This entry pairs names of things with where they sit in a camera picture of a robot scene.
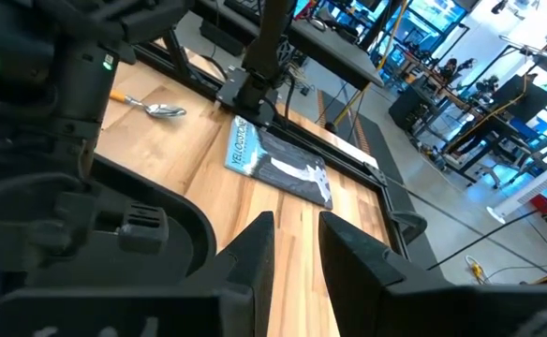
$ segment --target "metal spoon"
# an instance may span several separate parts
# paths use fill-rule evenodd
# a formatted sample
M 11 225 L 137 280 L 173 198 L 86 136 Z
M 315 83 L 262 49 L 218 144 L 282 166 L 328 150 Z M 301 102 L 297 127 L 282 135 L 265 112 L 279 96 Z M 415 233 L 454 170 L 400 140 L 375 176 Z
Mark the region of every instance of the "metal spoon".
M 171 107 L 165 104 L 153 104 L 153 105 L 147 106 L 146 104 L 140 102 L 138 99 L 129 95 L 124 95 L 115 90 L 111 90 L 109 97 L 111 99 L 114 99 L 118 102 L 130 105 L 130 106 L 141 107 L 151 117 L 155 117 L 155 118 L 171 118 L 171 117 L 181 117 L 186 115 L 186 110 L 180 107 Z

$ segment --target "black cable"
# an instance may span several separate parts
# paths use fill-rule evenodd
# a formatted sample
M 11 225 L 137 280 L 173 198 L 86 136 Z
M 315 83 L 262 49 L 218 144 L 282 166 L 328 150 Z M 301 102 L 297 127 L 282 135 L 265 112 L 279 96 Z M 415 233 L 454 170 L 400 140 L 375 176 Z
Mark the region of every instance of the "black cable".
M 263 97 L 263 102 L 267 103 L 267 105 L 272 108 L 273 116 L 277 116 L 277 108 L 275 107 L 275 104 L 267 97 Z
M 500 269 L 498 271 L 495 271 L 493 272 L 492 274 L 490 274 L 490 276 L 486 277 L 483 282 L 485 283 L 486 281 L 489 281 L 490 278 L 492 278 L 493 276 L 495 276 L 496 274 L 500 273 L 500 272 L 503 272 L 503 271 L 509 271 L 509 270 L 518 270 L 518 269 L 536 269 L 537 267 L 536 266 L 525 266 L 525 267 L 507 267 L 507 268 L 503 268 L 503 269 Z
M 328 106 L 319 114 L 318 119 L 315 121 L 316 124 L 319 122 L 321 117 L 323 117 L 326 114 L 326 111 L 328 110 L 330 105 L 336 100 L 336 98 L 338 98 L 338 96 L 340 96 L 342 91 L 345 90 L 345 88 L 347 87 L 347 84 L 348 82 L 346 81 L 345 84 L 342 86 L 342 88 L 340 88 L 340 90 L 338 91 L 338 94 L 336 94 L 336 96 L 330 101 L 330 103 L 328 103 Z
M 296 86 L 296 79 L 290 72 L 288 72 L 290 79 L 290 89 L 288 89 L 288 97 L 286 97 L 286 107 L 284 108 L 284 128 L 288 127 L 288 110 L 290 109 L 290 100 L 292 99 L 292 93 L 294 93 L 294 87 Z
M 207 56 L 207 55 L 201 55 L 202 58 L 204 58 L 205 60 L 209 61 L 212 65 L 214 65 L 217 70 L 219 70 L 219 72 L 221 73 L 221 75 L 224 77 L 224 79 L 228 79 L 228 74 L 226 74 L 226 71 L 224 70 L 224 68 L 211 56 Z
M 0 181 L 0 195 L 13 189 L 37 183 L 66 183 L 71 187 L 78 187 L 81 181 L 62 172 L 43 172 L 35 174 L 23 174 Z
M 502 229 L 502 228 L 504 228 L 504 227 L 508 227 L 508 226 L 510 226 L 510 225 L 512 225 L 512 224 L 514 224 L 514 223 L 516 223 L 516 222 L 518 222 L 518 221 L 520 221 L 520 220 L 523 220 L 523 219 L 527 218 L 528 216 L 530 216 L 530 215 L 532 215 L 532 214 L 535 214 L 535 213 L 539 212 L 539 211 L 541 211 L 541 210 L 535 210 L 535 211 L 532 211 L 532 212 L 528 212 L 528 213 L 526 213 L 526 214 L 524 214 L 524 215 L 522 215 L 522 216 L 520 216 L 520 217 L 518 217 L 518 218 L 516 218 L 516 219 L 514 219 L 514 220 L 509 221 L 509 222 L 506 223 L 505 225 L 502 225 L 502 226 L 500 226 L 500 227 L 495 228 L 494 230 L 491 230 L 490 232 L 488 232 L 488 233 L 482 235 L 480 238 L 476 239 L 476 240 L 473 241 L 472 243 L 470 243 L 470 244 L 466 245 L 465 247 L 459 249 L 458 251 L 454 252 L 454 253 L 451 254 L 450 256 L 445 257 L 442 261 L 436 263 L 436 264 L 433 265 L 432 267 L 429 267 L 427 270 L 430 271 L 430 270 L 434 269 L 435 267 L 438 267 L 439 265 L 441 265 L 441 264 L 443 264 L 444 262 L 450 260 L 451 258 L 453 258 L 453 257 L 455 257 L 455 256 L 457 256 L 457 255 L 459 255 L 459 254 L 461 254 L 461 253 L 463 253 L 467 248 L 469 248 L 469 247 L 473 246 L 474 244 L 476 244 L 476 243 L 478 243 L 478 242 L 480 242 L 480 241 L 482 241 L 482 240 L 488 238 L 489 236 L 491 236 L 492 234 L 496 233 L 496 232 L 499 231 L 500 229 Z
M 479 230 L 475 229 L 474 227 L 466 224 L 463 220 L 461 219 L 458 219 L 457 217 L 453 216 L 452 214 L 440 209 L 439 207 L 437 207 L 435 204 L 431 203 L 430 201 L 428 201 L 427 199 L 425 199 L 424 197 L 418 195 L 417 193 L 415 192 L 412 192 L 411 190 L 409 190 L 404 184 L 402 183 L 398 183 L 396 180 L 392 179 L 391 177 L 389 176 L 386 176 L 386 180 L 389 181 L 389 182 L 393 182 L 394 184 L 396 184 L 397 186 L 403 188 L 410 196 L 416 198 L 417 200 L 423 202 L 424 204 L 430 206 L 431 208 L 433 208 L 434 210 L 438 211 L 438 212 L 441 212 L 442 214 L 444 214 L 446 217 L 448 217 L 449 219 L 451 219 L 452 221 L 456 222 L 457 224 L 463 226 L 463 227 L 466 227 L 467 229 L 471 230 L 472 232 L 478 234 L 478 235 L 484 235 L 484 233 L 480 232 Z M 540 268 L 540 266 L 538 266 L 536 263 L 534 263 L 532 260 L 526 258 L 525 256 L 522 256 L 521 254 L 513 251 L 512 249 L 510 249 L 509 247 L 505 246 L 504 244 L 500 243 L 500 242 L 497 242 L 493 239 L 488 239 L 490 242 L 494 243 L 495 245 L 497 245 L 498 247 L 504 249 L 505 251 L 511 253 L 512 255 L 514 256 L 517 256 L 519 257 L 521 260 L 529 263 L 530 265 L 533 265 L 533 266 L 537 266 L 537 268 Z
M 365 94 L 361 95 L 361 99 L 359 100 L 359 105 L 357 106 L 357 112 L 355 112 L 355 118 L 352 121 L 352 127 L 350 128 L 350 132 L 348 133 L 347 141 L 350 143 L 350 138 L 352 137 L 352 132 L 355 129 L 355 125 L 357 124 L 357 118 L 359 118 L 359 112 L 361 111 L 361 103 L 363 102 L 363 97 Z
M 219 3 L 215 0 L 215 27 L 219 28 Z M 211 59 L 214 59 L 215 53 L 217 52 L 217 45 L 214 43 L 214 50 L 211 52 Z

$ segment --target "workbench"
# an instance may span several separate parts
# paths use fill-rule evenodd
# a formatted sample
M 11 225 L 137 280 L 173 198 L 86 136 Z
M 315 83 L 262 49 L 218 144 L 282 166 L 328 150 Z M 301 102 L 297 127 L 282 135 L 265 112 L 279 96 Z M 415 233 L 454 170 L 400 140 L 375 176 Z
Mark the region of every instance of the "workbench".
M 452 89 L 448 88 L 446 83 L 439 77 L 433 69 L 430 69 L 426 64 L 424 64 L 420 59 L 415 57 L 410 51 L 405 47 L 396 45 L 395 48 L 399 50 L 405 56 L 405 64 L 402 66 L 402 71 L 400 78 L 403 78 L 407 72 L 410 71 L 410 68 L 413 66 L 417 69 L 423 71 L 428 79 L 433 79 L 436 84 L 440 87 L 437 93 L 435 93 L 436 98 L 440 98 L 440 101 L 436 104 L 441 110 L 444 103 L 449 100 L 451 103 L 454 103 L 459 109 L 464 110 L 467 107 L 467 103 L 464 102 L 458 94 L 456 94 Z
M 192 11 L 245 46 L 259 34 L 256 24 L 224 5 L 224 0 L 197 0 Z M 384 85 L 367 52 L 348 43 L 329 27 L 320 32 L 306 20 L 293 21 L 288 29 L 288 40 L 292 46 L 358 90 L 370 82 L 378 87 Z
M 200 56 L 191 63 L 218 76 Z M 338 329 L 321 270 L 318 214 L 323 208 L 224 167 L 231 113 L 144 64 L 120 64 L 114 89 L 147 104 L 178 105 L 179 119 L 157 120 L 144 111 L 110 102 L 96 152 L 163 185 L 198 206 L 212 224 L 217 251 L 257 215 L 275 217 L 275 272 L 270 336 L 337 336 Z M 346 154 L 376 166 L 371 156 L 294 111 L 290 120 Z M 333 212 L 388 244 L 383 200 L 373 191 L 327 167 Z

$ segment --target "computer screen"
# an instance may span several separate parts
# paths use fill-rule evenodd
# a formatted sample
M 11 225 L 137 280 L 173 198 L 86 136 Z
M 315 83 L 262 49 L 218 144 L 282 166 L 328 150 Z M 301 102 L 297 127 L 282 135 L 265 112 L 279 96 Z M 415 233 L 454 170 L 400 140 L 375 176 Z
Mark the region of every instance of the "computer screen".
M 519 97 L 524 91 L 524 79 L 521 76 L 513 76 L 507 83 L 498 88 L 492 96 L 495 106 L 500 108 Z M 525 87 L 525 95 L 511 104 L 507 111 L 525 123 L 534 118 L 538 112 L 547 106 L 547 92 L 528 81 Z
M 297 0 L 296 7 L 294 8 L 294 17 L 301 14 L 303 9 L 309 5 L 310 0 Z
M 376 9 L 377 5 L 381 0 L 359 0 L 359 3 L 365 7 L 368 7 L 370 9 Z
M 524 121 L 515 117 L 509 121 L 509 124 L 519 131 L 526 139 L 536 139 L 540 135 L 533 128 L 529 127 Z

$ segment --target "monitor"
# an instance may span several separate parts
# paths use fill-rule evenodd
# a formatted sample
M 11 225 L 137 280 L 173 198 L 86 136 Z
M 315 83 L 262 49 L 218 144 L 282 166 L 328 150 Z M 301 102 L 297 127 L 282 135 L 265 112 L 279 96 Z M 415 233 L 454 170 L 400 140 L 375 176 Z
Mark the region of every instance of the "monitor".
M 371 10 L 376 10 L 377 6 L 379 5 L 381 0 L 358 0 L 359 3 Z
M 305 7 L 309 5 L 311 1 L 310 0 L 297 0 L 296 7 L 294 8 L 294 18 L 296 18 Z
M 501 86 L 493 95 L 495 107 L 498 109 L 512 100 L 519 97 L 524 91 L 524 79 L 515 75 L 503 86 Z M 527 83 L 525 95 L 517 100 L 515 104 L 510 105 L 507 111 L 521 119 L 524 123 L 534 118 L 538 112 L 547 106 L 547 92 L 531 82 Z
M 480 0 L 453 0 L 453 2 L 458 6 L 471 13 L 473 9 L 478 5 Z
M 515 117 L 509 121 L 509 124 L 519 131 L 519 133 L 524 136 L 527 140 L 532 140 L 538 138 L 539 133 L 533 128 L 529 127 L 524 121 Z

